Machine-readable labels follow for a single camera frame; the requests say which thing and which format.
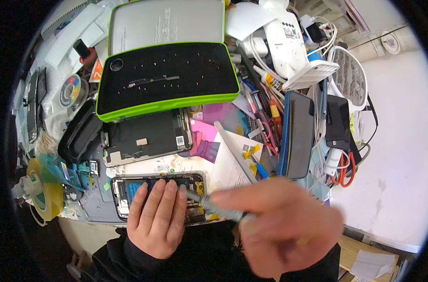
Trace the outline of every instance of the qr code label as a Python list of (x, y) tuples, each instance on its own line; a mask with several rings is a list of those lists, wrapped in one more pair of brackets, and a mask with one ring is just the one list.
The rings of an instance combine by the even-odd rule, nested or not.
[(177, 136), (177, 146), (184, 145), (184, 138), (182, 136)]

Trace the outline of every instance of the hand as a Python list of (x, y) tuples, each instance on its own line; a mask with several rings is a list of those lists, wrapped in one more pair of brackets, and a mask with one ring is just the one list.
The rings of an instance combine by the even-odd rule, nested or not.
[(343, 231), (339, 211), (320, 205), (295, 182), (284, 179), (216, 191), (211, 200), (219, 208), (257, 215), (242, 220), (239, 230), (251, 269), (265, 278), (315, 264)]
[(141, 212), (147, 195), (147, 183), (134, 196), (128, 216), (127, 232), (131, 242), (157, 259), (167, 259), (181, 243), (186, 214), (186, 186), (160, 179), (154, 185)]

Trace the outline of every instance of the blue screwdriver handle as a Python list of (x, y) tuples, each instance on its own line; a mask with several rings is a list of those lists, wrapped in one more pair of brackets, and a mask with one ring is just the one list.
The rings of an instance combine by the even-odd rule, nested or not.
[(262, 164), (258, 162), (255, 166), (263, 179), (270, 179)]

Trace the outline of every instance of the wooden shelf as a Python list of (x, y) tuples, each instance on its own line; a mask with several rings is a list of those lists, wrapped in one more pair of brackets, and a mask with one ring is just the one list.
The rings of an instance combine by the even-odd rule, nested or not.
[(373, 282), (391, 282), (393, 280), (393, 277), (397, 273), (396, 263), (399, 259), (398, 255), (382, 251), (379, 249), (376, 249), (370, 245), (364, 244), (362, 242), (359, 242), (357, 240), (354, 240), (352, 238), (342, 236), (342, 238), (338, 241), (338, 244), (341, 246), (341, 256), (340, 256), (340, 267), (346, 269), (347, 271), (350, 271), (352, 268), (353, 263), (355, 262), (355, 259), (357, 258), (358, 251), (366, 251), (370, 253), (376, 253), (376, 254), (386, 254), (386, 255), (394, 255), (394, 262), (392, 265), (392, 272), (383, 274), (380, 277), (377, 277), (375, 280), (372, 280)]

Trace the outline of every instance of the black jacket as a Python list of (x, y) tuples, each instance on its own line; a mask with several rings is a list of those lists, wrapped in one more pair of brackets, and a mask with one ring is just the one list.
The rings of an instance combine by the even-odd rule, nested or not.
[[(233, 222), (187, 227), (183, 240), (169, 259), (142, 252), (129, 240), (126, 229), (93, 254), (82, 281), (274, 281), (252, 273), (244, 254), (234, 246)], [(340, 264), (338, 244), (310, 268), (285, 273), (280, 281), (336, 282)]]

